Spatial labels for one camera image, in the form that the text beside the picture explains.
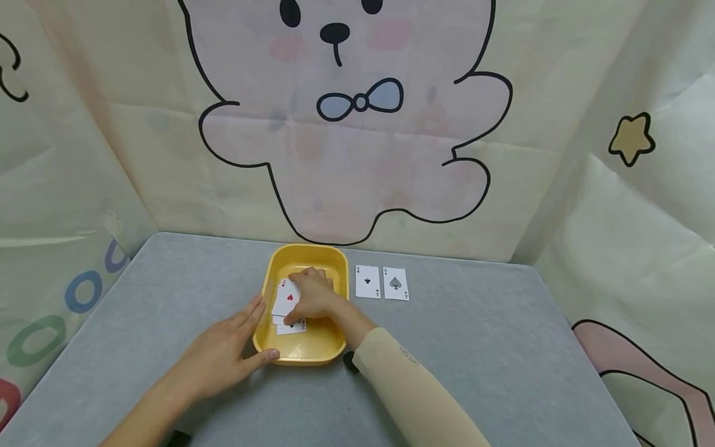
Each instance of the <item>playing card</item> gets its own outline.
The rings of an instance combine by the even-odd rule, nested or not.
[[[308,324],[306,323],[305,318],[300,318],[292,325],[275,326],[275,331],[277,335],[298,334],[301,332],[305,332],[306,330],[308,330]]]
[[[410,300],[405,269],[383,267],[383,284],[385,284],[386,300]]]
[[[373,265],[355,266],[355,296],[380,298],[380,269]]]
[[[293,281],[283,278],[278,283],[278,290],[275,293],[275,301],[273,303],[273,315],[286,316],[300,301],[300,293],[295,287]]]

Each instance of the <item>gray table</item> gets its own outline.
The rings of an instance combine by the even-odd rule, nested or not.
[[[151,237],[0,445],[97,445],[197,334],[260,291],[279,246]],[[531,267],[344,252],[351,269],[407,270],[410,302],[351,299],[432,371],[493,447],[638,445]],[[266,368],[177,427],[194,436],[192,447],[405,444],[365,379],[340,360]]]

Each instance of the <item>forearm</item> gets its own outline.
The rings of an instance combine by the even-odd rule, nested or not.
[[[189,405],[187,399],[161,379],[99,447],[156,447]]]
[[[342,298],[335,301],[330,310],[330,318],[341,329],[352,349],[358,349],[365,336],[377,327],[360,309]]]
[[[387,331],[361,341],[353,362],[412,447],[489,447],[457,401]]]

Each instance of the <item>bear eye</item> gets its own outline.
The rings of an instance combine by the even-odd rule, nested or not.
[[[383,0],[363,0],[363,9],[368,14],[377,14],[383,8]]]
[[[298,3],[295,0],[280,0],[280,18],[284,24],[291,28],[298,26],[300,23],[300,7]]]

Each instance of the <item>green circle drawing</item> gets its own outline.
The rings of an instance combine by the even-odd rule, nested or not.
[[[32,354],[26,353],[22,349],[22,343],[25,343],[30,335],[34,334],[38,330],[43,330],[45,328],[54,329],[57,333],[55,338],[48,343],[47,346],[42,348],[40,351]],[[14,366],[19,366],[20,368],[25,368],[27,366],[32,366],[35,363],[42,360],[45,355],[52,352],[57,346],[64,341],[67,335],[67,328],[64,325],[64,320],[59,315],[48,315],[42,317],[39,320],[30,323],[23,330],[15,335],[15,338],[10,342],[10,346],[7,347],[7,361]]]

